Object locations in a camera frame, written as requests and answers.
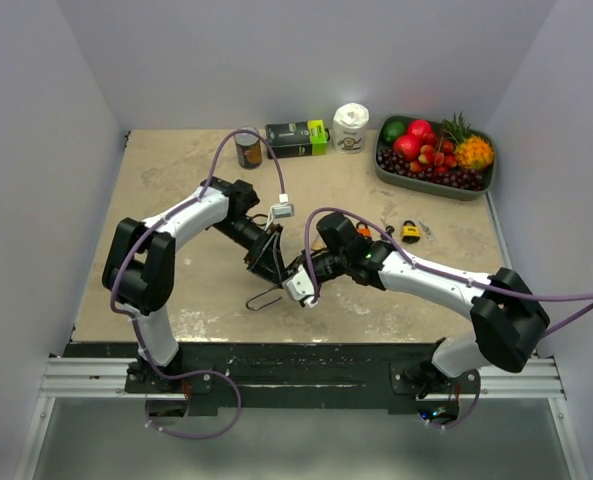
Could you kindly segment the large brass padlock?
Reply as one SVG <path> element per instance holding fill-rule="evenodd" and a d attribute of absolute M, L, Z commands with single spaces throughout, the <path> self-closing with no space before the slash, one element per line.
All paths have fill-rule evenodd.
<path fill-rule="evenodd" d="M 264 290 L 253 297 L 250 297 L 245 302 L 245 308 L 249 311 L 257 312 L 270 307 L 281 300 L 282 294 L 280 293 L 280 289 L 278 287 L 272 286 L 269 289 Z"/>

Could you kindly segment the orange padlock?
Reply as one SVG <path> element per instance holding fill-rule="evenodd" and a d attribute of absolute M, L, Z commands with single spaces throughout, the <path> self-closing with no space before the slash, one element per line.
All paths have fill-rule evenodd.
<path fill-rule="evenodd" d="M 369 239 L 372 238 L 371 230 L 367 224 L 365 224 L 363 222 L 357 222 L 356 229 L 362 236 L 369 238 Z"/>

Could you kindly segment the yellow padlock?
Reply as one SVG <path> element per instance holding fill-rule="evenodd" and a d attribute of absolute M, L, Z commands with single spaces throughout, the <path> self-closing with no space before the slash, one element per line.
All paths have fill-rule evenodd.
<path fill-rule="evenodd" d="M 405 244 L 415 244 L 421 239 L 421 230 L 410 219 L 405 220 L 401 229 L 401 240 Z"/>

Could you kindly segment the yellow padlock keys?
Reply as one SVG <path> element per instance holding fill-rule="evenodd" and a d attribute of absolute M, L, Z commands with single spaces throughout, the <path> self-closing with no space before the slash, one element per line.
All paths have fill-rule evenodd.
<path fill-rule="evenodd" d="M 425 237 L 427 238 L 427 240 L 429 242 L 432 242 L 432 243 L 436 243 L 437 242 L 436 237 L 435 237 L 432 229 L 426 223 L 424 223 L 423 221 L 419 220 L 418 221 L 418 225 L 422 229 Z"/>

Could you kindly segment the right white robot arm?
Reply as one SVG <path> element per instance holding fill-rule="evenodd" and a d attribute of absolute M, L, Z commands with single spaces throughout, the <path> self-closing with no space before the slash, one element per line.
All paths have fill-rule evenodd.
<path fill-rule="evenodd" d="M 425 262 L 388 237 L 361 234 L 341 212 L 321 218 L 316 229 L 323 251 L 304 252 L 282 283 L 292 300 L 313 307 L 323 283 L 346 275 L 359 285 L 410 294 L 471 321 L 472 333 L 438 341 L 428 358 L 405 370 L 408 381 L 432 392 L 445 392 L 460 375 L 487 365 L 521 372 L 549 326 L 540 303 L 510 269 L 484 274 Z"/>

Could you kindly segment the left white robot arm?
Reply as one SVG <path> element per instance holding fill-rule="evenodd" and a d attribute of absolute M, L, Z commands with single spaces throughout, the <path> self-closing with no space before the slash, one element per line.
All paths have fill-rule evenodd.
<path fill-rule="evenodd" d="M 287 272 L 280 251 L 282 227 L 261 227 L 248 215 L 260 200 L 253 186 L 219 178 L 204 181 L 187 199 L 143 221 L 125 218 L 116 227 L 102 274 L 110 308 L 135 327 L 139 354 L 152 364 L 147 378 L 161 392 L 183 380 L 179 344 L 167 314 L 174 288 L 176 253 L 213 227 L 246 250 L 247 270 L 279 288 Z"/>

